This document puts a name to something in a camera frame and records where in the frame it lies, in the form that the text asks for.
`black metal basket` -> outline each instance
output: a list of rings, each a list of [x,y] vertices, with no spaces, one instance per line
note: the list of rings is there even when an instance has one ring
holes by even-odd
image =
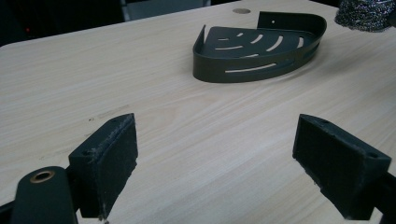
[[[193,75],[205,82],[236,83],[278,77],[313,58],[326,31],[317,15],[260,12],[257,30],[205,26],[193,47]]]

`wood grain surface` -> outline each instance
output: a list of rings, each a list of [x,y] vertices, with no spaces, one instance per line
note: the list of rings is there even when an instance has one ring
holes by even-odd
[[[195,79],[202,27],[255,28],[260,11],[325,18],[316,57],[263,81]],[[0,204],[24,175],[67,167],[103,123],[134,113],[138,164],[111,224],[378,223],[377,211],[345,221],[291,157],[305,113],[396,158],[396,29],[350,31],[335,13],[307,0],[248,0],[0,48]]]

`clamp jaw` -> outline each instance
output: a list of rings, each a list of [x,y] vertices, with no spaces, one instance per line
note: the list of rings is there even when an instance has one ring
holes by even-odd
[[[69,167],[22,178],[15,201],[0,207],[0,223],[78,223],[78,209],[83,217],[106,219],[137,154],[134,114],[109,120],[69,155]]]
[[[346,219],[396,223],[396,177],[391,158],[325,119],[301,115],[293,158]]]

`black clamp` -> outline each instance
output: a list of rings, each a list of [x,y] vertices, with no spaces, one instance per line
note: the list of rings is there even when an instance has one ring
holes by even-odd
[[[26,175],[15,201],[0,207],[0,223],[78,223],[106,219],[136,167],[134,114],[106,122],[69,155],[66,169],[50,166]]]

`round hole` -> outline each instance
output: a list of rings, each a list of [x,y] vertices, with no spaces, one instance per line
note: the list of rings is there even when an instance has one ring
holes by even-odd
[[[250,10],[247,8],[236,8],[233,10],[233,12],[238,14],[248,14],[250,13]]]
[[[42,171],[38,174],[33,175],[32,178],[30,178],[30,182],[32,182],[34,184],[39,184],[39,183],[42,183],[44,181],[51,179],[54,175],[55,175],[55,172],[53,172],[53,171]]]
[[[371,157],[371,158],[374,158],[374,159],[378,158],[378,155],[376,155],[374,152],[369,152],[369,153],[367,154],[367,156],[368,156],[368,157]]]

